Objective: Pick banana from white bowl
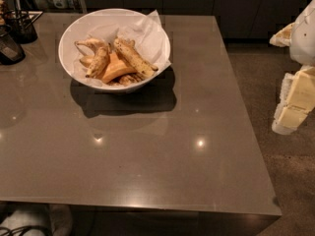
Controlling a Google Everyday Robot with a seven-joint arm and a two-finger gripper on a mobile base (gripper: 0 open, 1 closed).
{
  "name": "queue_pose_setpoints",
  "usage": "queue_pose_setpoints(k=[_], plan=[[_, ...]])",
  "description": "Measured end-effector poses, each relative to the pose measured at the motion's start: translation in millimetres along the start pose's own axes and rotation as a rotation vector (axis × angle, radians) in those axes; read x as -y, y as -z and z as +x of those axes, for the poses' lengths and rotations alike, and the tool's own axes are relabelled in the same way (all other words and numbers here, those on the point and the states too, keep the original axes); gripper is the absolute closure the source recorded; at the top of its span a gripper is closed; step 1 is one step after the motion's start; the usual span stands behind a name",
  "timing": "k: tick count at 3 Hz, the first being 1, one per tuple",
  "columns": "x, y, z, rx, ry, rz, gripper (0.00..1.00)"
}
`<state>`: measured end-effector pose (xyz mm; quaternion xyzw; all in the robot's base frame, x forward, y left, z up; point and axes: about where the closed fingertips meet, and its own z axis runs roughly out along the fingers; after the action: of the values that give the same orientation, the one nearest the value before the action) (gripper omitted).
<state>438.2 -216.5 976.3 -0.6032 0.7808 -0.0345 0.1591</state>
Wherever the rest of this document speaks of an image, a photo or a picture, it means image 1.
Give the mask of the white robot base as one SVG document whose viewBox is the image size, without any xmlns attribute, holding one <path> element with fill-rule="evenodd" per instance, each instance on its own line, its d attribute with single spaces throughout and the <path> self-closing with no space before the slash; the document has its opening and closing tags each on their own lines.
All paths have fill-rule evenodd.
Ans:
<svg viewBox="0 0 315 236">
<path fill-rule="evenodd" d="M 0 203 L 0 236 L 71 236 L 72 227 L 68 206 Z"/>
</svg>

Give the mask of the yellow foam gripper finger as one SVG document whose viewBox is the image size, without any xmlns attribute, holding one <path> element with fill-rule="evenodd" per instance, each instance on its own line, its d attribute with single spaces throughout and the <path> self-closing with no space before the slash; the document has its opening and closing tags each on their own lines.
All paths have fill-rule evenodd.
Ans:
<svg viewBox="0 0 315 236">
<path fill-rule="evenodd" d="M 269 43 L 277 46 L 277 47 L 287 47 L 290 46 L 291 40 L 291 32 L 294 23 L 291 23 L 284 27 L 283 29 L 279 30 L 276 34 L 274 34 L 271 38 Z"/>
<path fill-rule="evenodd" d="M 284 75 L 272 130 L 280 135 L 293 133 L 314 108 L 315 67 L 304 65 L 294 75 Z"/>
</svg>

